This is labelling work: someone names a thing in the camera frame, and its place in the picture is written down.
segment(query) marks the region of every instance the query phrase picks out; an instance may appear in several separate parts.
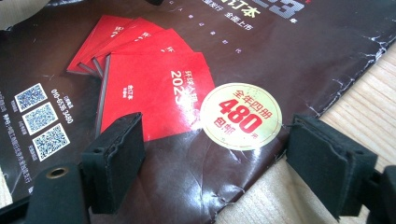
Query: wooden table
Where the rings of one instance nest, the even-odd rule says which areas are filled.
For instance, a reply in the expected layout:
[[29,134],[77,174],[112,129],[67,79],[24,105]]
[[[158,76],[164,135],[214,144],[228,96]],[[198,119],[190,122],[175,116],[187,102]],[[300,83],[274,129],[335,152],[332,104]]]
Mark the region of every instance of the wooden table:
[[[0,13],[3,15],[0,26],[6,26],[7,21],[26,19],[48,0],[37,2],[40,3],[29,7],[21,7],[19,4],[27,4],[21,0],[0,2],[0,12],[4,3],[18,8],[18,13]],[[396,146],[396,46],[321,119],[378,154],[377,170],[382,172],[385,166],[396,164],[393,148]],[[9,192],[5,180],[0,178],[0,207],[8,203],[11,203]],[[342,217],[341,223],[364,223],[367,214],[368,210],[363,208],[359,217]],[[219,214],[218,223],[336,223],[336,220],[284,158],[237,203],[226,207]]]

